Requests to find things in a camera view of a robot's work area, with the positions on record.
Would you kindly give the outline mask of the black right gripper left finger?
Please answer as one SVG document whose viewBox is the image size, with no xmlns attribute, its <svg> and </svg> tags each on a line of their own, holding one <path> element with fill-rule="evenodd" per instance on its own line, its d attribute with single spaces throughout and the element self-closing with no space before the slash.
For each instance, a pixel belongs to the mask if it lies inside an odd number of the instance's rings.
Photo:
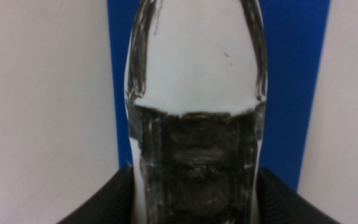
<svg viewBox="0 0 358 224">
<path fill-rule="evenodd" d="M 130 224 L 133 199 L 133 167 L 124 166 L 90 199 L 58 224 Z"/>
</svg>

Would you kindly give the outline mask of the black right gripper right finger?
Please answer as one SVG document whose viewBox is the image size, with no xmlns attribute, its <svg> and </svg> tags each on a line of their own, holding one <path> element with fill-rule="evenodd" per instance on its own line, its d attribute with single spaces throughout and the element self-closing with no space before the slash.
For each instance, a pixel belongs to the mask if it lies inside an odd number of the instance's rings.
<svg viewBox="0 0 358 224">
<path fill-rule="evenodd" d="M 338 224 L 267 168 L 258 170 L 256 192 L 262 224 Z"/>
</svg>

